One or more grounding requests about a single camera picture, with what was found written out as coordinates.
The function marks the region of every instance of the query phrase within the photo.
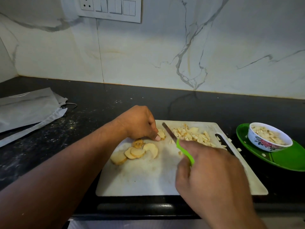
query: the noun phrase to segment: bowl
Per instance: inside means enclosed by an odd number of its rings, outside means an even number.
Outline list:
[[[262,138],[261,136],[257,135],[251,128],[251,126],[264,126],[266,127],[266,129],[274,131],[274,132],[278,132],[279,133],[279,138],[282,139],[284,141],[284,143],[286,145],[279,145],[279,144],[275,144],[273,142],[270,142],[264,138]],[[287,147],[292,146],[293,142],[292,139],[284,132],[282,132],[281,130],[272,127],[270,125],[267,124],[263,124],[263,123],[258,123],[258,122],[254,122],[251,123],[249,126],[249,130],[248,130],[248,139],[251,141],[252,144],[254,144],[256,147],[265,150],[267,152],[278,152],[282,149],[285,149]]]

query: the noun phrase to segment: kitchen counter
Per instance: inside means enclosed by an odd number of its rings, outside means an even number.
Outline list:
[[[0,148],[0,189],[132,106],[146,105],[155,119],[216,122],[242,149],[242,156],[269,191],[267,196],[253,197],[258,214],[305,215],[305,173],[262,161],[242,147],[235,133],[241,123],[263,122],[305,146],[305,100],[30,77],[0,83],[0,98],[47,87],[78,106],[67,105],[62,118]],[[0,139],[20,130],[0,133]],[[73,219],[198,218],[180,196],[97,197],[98,178]]]

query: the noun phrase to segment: hand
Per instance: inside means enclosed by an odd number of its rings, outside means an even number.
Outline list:
[[[124,127],[127,137],[132,139],[148,136],[152,140],[160,141],[157,134],[155,119],[146,106],[134,106],[123,114],[119,115],[115,121]]]
[[[255,213],[249,183],[239,160],[224,149],[180,141],[194,158],[184,157],[176,173],[176,189],[212,228],[266,228]]]

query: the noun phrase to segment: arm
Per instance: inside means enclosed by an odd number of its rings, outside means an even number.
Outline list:
[[[0,192],[0,228],[61,228],[125,138],[160,140],[147,107],[134,106]]]
[[[194,158],[184,157],[176,173],[176,189],[186,203],[214,229],[267,229],[257,216],[249,183],[239,160],[224,149],[181,141]]]

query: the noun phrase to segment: cutting board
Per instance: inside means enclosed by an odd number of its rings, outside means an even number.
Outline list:
[[[208,132],[211,142],[217,147],[221,144],[215,134],[220,134],[231,148],[235,156],[241,161],[245,168],[252,195],[267,195],[268,191],[261,183],[250,166],[246,163],[234,145],[228,141],[216,123],[193,122],[193,121],[162,121],[156,120],[157,128],[163,129],[166,139],[154,142],[144,139],[145,143],[154,143],[158,147],[158,156],[153,159],[150,151],[147,151],[142,158],[127,160],[123,165],[114,165],[110,160],[103,168],[96,188],[97,196],[143,196],[143,195],[179,195],[175,188],[176,169],[182,156],[175,144],[170,144],[170,135],[162,127],[165,122],[170,129],[181,128],[185,123],[191,127],[199,128],[199,132]],[[114,150],[127,150],[131,147],[133,140],[123,140]]]

